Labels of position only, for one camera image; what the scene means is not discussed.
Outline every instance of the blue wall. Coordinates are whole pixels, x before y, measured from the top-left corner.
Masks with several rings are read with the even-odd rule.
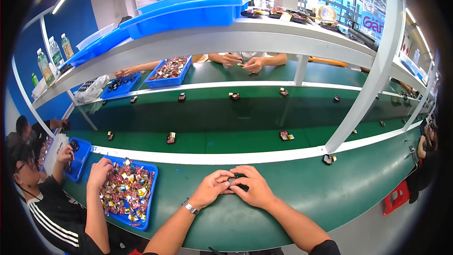
[[[49,6],[40,6],[40,8],[45,10],[53,4],[55,4],[55,2],[49,3]],[[55,41],[60,46],[64,59],[66,57],[61,48],[62,33],[65,33],[66,37],[69,38],[72,49],[74,50],[74,53],[76,53],[76,45],[89,35],[98,31],[91,0],[66,0],[55,15],[47,14],[44,16],[44,21],[48,37],[54,36]],[[31,102],[33,102],[31,92],[34,89],[34,85],[31,81],[31,73],[35,73],[38,80],[41,80],[42,78],[37,63],[38,56],[36,51],[38,48],[41,48],[47,55],[42,40],[39,21],[35,22],[22,32],[18,38],[14,51],[14,59],[16,61],[20,80]],[[8,77],[7,86],[19,113],[25,115],[31,124],[35,123],[36,119],[28,109],[12,71]],[[78,88],[79,86],[71,89],[71,91],[74,92]],[[61,119],[70,104],[71,100],[68,98],[67,94],[62,93],[39,107],[37,112],[43,120],[52,118]]]

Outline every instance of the person's right hand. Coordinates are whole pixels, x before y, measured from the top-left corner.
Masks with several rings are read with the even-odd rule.
[[[226,67],[231,67],[235,63],[243,63],[241,58],[235,54],[225,53],[223,55],[223,65]]]
[[[116,78],[121,78],[123,76],[124,76],[124,70],[115,71],[115,77]]]
[[[103,157],[100,161],[93,164],[88,178],[87,188],[100,190],[107,177],[107,173],[112,169],[112,161]]]
[[[260,173],[252,166],[237,166],[230,169],[232,173],[242,173],[246,175],[246,178],[235,179],[230,189],[233,190],[242,200],[247,204],[266,209],[277,197],[275,197],[272,190],[267,185],[266,180],[261,176]],[[245,192],[242,188],[237,186],[238,184],[244,184],[249,187],[249,190]]]

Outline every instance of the water bottle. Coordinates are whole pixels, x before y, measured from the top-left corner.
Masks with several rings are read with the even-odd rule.
[[[33,85],[35,87],[39,83],[38,78],[37,78],[37,76],[34,73],[31,74],[31,82],[33,83]]]
[[[66,60],[71,58],[74,55],[72,51],[71,43],[65,34],[61,35],[61,47],[63,48],[64,55],[66,55]]]
[[[58,46],[57,42],[54,40],[54,37],[50,37],[49,39],[50,44],[50,56],[52,57],[52,62],[54,63],[55,67],[59,69],[64,64],[63,56],[61,55],[60,47]]]
[[[55,80],[55,77],[52,74],[52,71],[50,70],[47,56],[41,51],[41,49],[38,49],[37,54],[39,69],[41,70],[42,76],[44,77],[46,84],[50,85]]]
[[[380,44],[384,21],[386,20],[387,0],[363,0],[362,25],[360,30],[373,37]]]

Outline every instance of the red plastic stool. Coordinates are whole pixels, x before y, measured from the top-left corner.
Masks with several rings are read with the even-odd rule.
[[[393,205],[390,203],[390,195],[397,191],[398,196],[393,200]],[[385,197],[386,211],[382,213],[383,216],[388,215],[397,208],[401,207],[410,198],[409,189],[407,188],[406,180],[403,180],[387,197]]]

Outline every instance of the wristwatch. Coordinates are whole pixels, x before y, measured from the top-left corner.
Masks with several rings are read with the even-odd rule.
[[[182,203],[181,205],[186,207],[186,209],[188,209],[190,211],[190,213],[193,213],[194,215],[198,215],[198,213],[200,213],[199,210],[195,209],[192,205],[189,204],[188,202],[189,198],[186,198]]]

